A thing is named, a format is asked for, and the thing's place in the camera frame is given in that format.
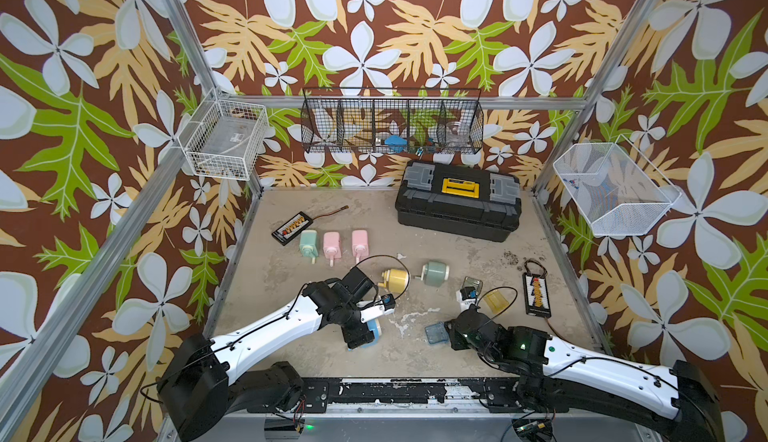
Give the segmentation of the black battery holder left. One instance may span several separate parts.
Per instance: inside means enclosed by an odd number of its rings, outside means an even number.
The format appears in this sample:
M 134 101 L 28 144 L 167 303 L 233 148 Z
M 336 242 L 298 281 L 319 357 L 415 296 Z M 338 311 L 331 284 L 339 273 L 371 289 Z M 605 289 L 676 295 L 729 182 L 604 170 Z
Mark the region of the black battery holder left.
M 297 212 L 288 221 L 281 224 L 277 229 L 271 232 L 271 236 L 282 246 L 288 245 L 291 241 L 296 239 L 302 232 L 309 228 L 316 219 L 326 218 L 334 216 L 340 212 L 348 210 L 349 206 L 344 205 L 332 212 L 325 213 L 318 216 L 310 216 L 303 211 Z

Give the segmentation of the clear grey tray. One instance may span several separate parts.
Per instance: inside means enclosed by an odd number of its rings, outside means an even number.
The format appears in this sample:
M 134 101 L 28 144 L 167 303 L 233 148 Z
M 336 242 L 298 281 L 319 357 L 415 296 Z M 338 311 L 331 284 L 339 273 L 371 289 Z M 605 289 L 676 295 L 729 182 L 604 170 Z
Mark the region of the clear grey tray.
M 461 286 L 462 297 L 464 299 L 477 299 L 481 294 L 482 287 L 482 280 L 467 276 Z

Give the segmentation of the clear yellow tray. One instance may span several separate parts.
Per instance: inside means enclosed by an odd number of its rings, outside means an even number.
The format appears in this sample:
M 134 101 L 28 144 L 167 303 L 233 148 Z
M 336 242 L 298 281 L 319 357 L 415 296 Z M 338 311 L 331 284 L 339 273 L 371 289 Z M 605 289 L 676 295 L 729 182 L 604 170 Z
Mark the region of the clear yellow tray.
M 501 314 L 509 306 L 510 302 L 505 297 L 505 292 L 506 289 L 503 288 L 492 289 L 483 296 L 483 301 L 493 315 Z

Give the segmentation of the pink sharpener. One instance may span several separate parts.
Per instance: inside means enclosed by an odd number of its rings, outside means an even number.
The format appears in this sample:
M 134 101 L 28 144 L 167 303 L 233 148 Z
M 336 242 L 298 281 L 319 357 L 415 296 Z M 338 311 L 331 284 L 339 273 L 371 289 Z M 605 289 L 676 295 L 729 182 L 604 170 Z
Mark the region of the pink sharpener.
M 352 254 L 355 257 L 355 263 L 358 264 L 362 260 L 370 256 L 370 247 L 368 240 L 368 232 L 364 229 L 354 230 L 351 237 L 352 242 Z
M 342 257 L 341 236 L 339 232 L 330 231 L 324 233 L 323 254 L 330 267 L 333 267 L 335 262 Z

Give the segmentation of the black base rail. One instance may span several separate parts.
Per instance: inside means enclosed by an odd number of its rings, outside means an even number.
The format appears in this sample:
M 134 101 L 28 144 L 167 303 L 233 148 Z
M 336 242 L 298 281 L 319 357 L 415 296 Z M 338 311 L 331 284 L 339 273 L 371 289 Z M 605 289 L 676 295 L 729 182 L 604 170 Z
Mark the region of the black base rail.
M 437 409 L 489 413 L 545 412 L 552 406 L 537 395 L 525 395 L 516 377 L 459 378 L 305 378 L 282 400 L 259 402 L 254 413 L 326 414 L 350 406 L 376 409 Z

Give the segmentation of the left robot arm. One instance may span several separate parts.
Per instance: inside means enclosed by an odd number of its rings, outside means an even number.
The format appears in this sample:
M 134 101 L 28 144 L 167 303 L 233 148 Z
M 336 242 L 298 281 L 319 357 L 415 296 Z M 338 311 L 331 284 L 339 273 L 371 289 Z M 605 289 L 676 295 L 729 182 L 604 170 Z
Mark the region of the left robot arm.
M 373 342 L 370 322 L 396 305 L 391 294 L 368 300 L 374 287 L 354 267 L 341 279 L 303 285 L 286 306 L 246 327 L 214 338 L 198 333 L 186 339 L 156 383 L 179 440 L 198 439 L 232 412 L 299 408 L 305 384 L 298 372 L 287 362 L 263 370 L 256 364 L 328 325 L 340 327 L 348 349 Z

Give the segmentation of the black plastic toolbox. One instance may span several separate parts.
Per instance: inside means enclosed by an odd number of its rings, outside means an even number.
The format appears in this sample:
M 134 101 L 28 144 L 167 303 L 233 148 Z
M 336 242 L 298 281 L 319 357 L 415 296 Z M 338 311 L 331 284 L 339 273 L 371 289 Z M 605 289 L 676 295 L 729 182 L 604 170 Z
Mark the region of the black plastic toolbox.
M 522 215 L 517 177 L 411 161 L 395 201 L 402 225 L 504 242 Z

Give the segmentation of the yellow pencil sharpener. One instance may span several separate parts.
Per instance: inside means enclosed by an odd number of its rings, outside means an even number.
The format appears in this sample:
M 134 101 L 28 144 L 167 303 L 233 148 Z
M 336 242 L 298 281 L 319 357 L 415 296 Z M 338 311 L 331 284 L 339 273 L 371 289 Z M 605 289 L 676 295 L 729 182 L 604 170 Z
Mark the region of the yellow pencil sharpener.
M 409 272 L 403 269 L 387 269 L 382 274 L 378 285 L 394 295 L 402 294 L 409 283 Z

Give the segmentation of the clear blue tray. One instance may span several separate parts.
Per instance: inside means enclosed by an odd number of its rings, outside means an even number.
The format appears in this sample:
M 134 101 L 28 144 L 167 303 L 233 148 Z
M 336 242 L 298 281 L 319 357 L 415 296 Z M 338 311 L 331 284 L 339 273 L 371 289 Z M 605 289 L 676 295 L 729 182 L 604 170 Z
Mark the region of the clear blue tray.
M 424 332 L 429 345 L 448 343 L 450 340 L 448 330 L 442 322 L 426 326 Z

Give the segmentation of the green sharpener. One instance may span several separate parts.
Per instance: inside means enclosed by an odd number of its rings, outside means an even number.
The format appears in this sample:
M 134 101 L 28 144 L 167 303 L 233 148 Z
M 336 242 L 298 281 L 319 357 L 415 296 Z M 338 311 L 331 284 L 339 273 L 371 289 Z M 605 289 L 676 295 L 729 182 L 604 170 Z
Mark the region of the green sharpener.
M 428 286 L 440 287 L 448 280 L 450 266 L 439 261 L 428 261 L 422 266 L 420 279 Z
M 306 229 L 300 234 L 299 252 L 302 257 L 310 259 L 312 264 L 316 263 L 318 258 L 317 231 Z

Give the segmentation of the black battery holder right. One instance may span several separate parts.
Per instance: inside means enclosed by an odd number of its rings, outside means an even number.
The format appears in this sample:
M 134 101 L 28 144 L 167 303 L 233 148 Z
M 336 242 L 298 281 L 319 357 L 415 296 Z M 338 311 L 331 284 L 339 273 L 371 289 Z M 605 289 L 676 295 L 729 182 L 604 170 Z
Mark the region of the black battery holder right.
M 547 270 L 537 260 L 523 262 L 523 288 L 528 315 L 549 319 L 552 316 L 547 286 Z

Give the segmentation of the black battery holder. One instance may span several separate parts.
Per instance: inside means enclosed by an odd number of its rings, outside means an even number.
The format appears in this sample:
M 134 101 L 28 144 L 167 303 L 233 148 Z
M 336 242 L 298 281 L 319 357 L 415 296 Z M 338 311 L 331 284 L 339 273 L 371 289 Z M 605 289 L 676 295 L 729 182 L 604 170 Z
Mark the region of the black battery holder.
M 528 315 L 549 319 L 552 316 L 547 286 L 547 270 L 537 260 L 523 262 L 523 288 Z
M 332 212 L 325 213 L 318 216 L 310 216 L 303 211 L 297 212 L 288 221 L 281 224 L 277 229 L 271 232 L 271 236 L 282 246 L 288 245 L 291 241 L 296 239 L 302 232 L 309 228 L 316 219 L 326 218 L 334 216 L 340 212 L 348 210 L 349 206 L 344 205 Z

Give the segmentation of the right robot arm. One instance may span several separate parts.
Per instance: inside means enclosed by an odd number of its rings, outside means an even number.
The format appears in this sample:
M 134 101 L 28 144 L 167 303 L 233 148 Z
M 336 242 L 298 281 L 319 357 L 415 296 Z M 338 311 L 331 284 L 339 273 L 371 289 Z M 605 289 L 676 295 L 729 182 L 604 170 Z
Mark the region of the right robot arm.
M 545 331 L 503 327 L 472 305 L 445 322 L 450 345 L 516 375 L 513 391 L 531 409 L 575 408 L 629 421 L 669 441 L 722 441 L 719 396 L 695 365 L 631 362 Z

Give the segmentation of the blue pencil sharpener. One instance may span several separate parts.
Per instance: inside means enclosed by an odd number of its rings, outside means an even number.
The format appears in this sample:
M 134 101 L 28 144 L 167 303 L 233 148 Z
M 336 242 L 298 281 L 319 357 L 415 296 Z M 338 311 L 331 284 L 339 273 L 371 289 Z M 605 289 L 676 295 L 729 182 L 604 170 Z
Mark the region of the blue pencil sharpener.
M 373 339 L 369 342 L 369 345 L 375 344 L 381 337 L 381 325 L 378 319 L 369 320 L 367 322 L 367 328 L 372 333 Z

